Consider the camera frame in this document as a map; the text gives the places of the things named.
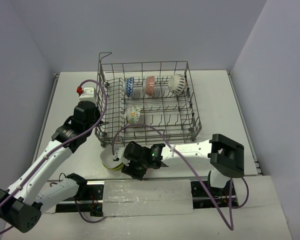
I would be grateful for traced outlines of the blue zigzag bowl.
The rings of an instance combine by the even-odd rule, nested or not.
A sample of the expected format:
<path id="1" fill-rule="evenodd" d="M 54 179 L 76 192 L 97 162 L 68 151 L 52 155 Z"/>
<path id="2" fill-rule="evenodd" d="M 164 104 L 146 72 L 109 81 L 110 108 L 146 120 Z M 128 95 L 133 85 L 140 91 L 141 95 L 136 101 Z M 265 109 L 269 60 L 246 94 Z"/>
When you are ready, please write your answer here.
<path id="1" fill-rule="evenodd" d="M 134 95 L 134 77 L 129 77 L 124 82 L 124 92 L 125 95 L 129 98 L 132 98 Z"/>

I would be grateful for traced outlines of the white green square bowl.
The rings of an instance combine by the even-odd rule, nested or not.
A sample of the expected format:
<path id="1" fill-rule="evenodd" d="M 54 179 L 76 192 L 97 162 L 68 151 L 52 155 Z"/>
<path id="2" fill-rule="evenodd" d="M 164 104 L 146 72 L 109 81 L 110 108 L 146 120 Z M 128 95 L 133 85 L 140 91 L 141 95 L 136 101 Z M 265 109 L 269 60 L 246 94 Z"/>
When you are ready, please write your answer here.
<path id="1" fill-rule="evenodd" d="M 100 158 L 101 158 L 101 163 L 102 165 L 108 169 L 108 170 L 113 170 L 113 171 L 117 171 L 119 169 L 121 169 L 124 165 L 121 164 L 118 167 L 115 167 L 115 165 L 113 164 L 113 152 L 112 152 L 112 146 L 108 145 L 100 154 Z"/>

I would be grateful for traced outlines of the red patterned bowl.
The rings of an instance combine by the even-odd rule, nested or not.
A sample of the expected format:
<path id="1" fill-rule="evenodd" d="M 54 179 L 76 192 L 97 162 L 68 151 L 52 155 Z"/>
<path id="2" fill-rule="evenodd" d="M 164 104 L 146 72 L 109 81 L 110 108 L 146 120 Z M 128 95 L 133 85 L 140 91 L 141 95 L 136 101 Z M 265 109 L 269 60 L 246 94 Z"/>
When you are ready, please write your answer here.
<path id="1" fill-rule="evenodd" d="M 148 95 L 149 97 L 153 97 L 155 95 L 155 77 L 147 77 L 143 81 L 142 87 L 146 95 Z"/>

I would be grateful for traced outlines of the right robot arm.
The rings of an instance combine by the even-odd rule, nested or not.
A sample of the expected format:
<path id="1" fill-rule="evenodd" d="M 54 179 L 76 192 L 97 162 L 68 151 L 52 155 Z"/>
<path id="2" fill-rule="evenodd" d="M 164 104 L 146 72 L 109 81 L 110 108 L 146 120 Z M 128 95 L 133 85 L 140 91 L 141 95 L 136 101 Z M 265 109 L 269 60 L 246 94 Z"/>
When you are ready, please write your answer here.
<path id="1" fill-rule="evenodd" d="M 210 140 L 171 147 L 164 143 L 146 147 L 131 141 L 116 149 L 114 155 L 123 163 L 121 172 L 137 180 L 142 180 L 149 169 L 183 164 L 182 155 L 189 164 L 203 164 L 209 170 L 207 190 L 213 196 L 219 195 L 230 179 L 241 179 L 245 175 L 244 146 L 222 134 L 213 134 Z"/>

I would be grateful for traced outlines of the grey wire dish rack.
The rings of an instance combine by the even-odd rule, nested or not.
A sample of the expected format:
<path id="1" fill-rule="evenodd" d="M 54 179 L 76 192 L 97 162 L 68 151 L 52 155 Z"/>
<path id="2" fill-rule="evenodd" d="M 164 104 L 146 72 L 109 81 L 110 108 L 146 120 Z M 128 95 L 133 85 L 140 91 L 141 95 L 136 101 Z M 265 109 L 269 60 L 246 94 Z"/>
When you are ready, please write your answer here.
<path id="1" fill-rule="evenodd" d="M 135 141 L 142 145 L 160 142 L 161 137 L 151 128 L 159 130 L 170 143 L 192 143 L 196 140 L 202 124 L 200 120 L 194 85 L 187 61 L 146 61 L 107 63 L 110 52 L 98 56 L 97 81 L 107 94 L 97 91 L 97 104 L 106 107 L 103 123 L 95 128 L 95 136 L 102 147 L 111 144 L 125 145 Z M 169 91 L 171 76 L 181 74 L 186 87 L 182 94 Z M 146 78 L 154 76 L 154 96 L 143 90 Z M 134 77 L 133 97 L 125 94 L 125 80 Z M 140 105 L 138 123 L 128 124 L 125 110 L 128 106 Z"/>

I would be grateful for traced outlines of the floral leaf pattern bowl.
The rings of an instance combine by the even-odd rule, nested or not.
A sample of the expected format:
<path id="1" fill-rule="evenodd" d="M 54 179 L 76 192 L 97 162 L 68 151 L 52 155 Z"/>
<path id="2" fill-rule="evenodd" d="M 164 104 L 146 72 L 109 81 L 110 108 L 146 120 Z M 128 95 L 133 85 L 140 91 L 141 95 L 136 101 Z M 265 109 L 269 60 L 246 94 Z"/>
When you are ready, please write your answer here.
<path id="1" fill-rule="evenodd" d="M 186 78 L 182 74 L 175 74 L 168 80 L 168 89 L 173 94 L 179 96 L 186 87 Z"/>

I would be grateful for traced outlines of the yellow star pattern bowl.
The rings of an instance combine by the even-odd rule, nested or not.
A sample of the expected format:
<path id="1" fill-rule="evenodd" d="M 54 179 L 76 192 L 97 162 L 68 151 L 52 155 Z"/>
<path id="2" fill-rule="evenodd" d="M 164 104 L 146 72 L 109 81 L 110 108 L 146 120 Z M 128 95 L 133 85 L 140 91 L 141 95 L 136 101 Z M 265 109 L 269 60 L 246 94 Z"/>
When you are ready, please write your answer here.
<path id="1" fill-rule="evenodd" d="M 125 118 L 128 124 L 137 124 L 141 115 L 140 105 L 130 105 L 125 109 Z"/>

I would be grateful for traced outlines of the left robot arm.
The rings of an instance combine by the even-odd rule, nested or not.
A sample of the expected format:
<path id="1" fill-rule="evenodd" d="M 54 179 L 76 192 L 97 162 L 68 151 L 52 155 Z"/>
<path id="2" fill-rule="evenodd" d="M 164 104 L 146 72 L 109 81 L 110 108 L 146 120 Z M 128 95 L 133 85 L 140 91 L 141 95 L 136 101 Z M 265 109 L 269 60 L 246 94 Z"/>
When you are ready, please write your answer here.
<path id="1" fill-rule="evenodd" d="M 7 189 L 0 188 L 0 218 L 22 233 L 30 231 L 48 209 L 65 199 L 83 199 L 87 180 L 71 173 L 42 190 L 45 183 L 80 145 L 86 142 L 102 118 L 96 103 L 80 101 L 64 124 L 57 128 L 46 149 L 31 167 Z"/>

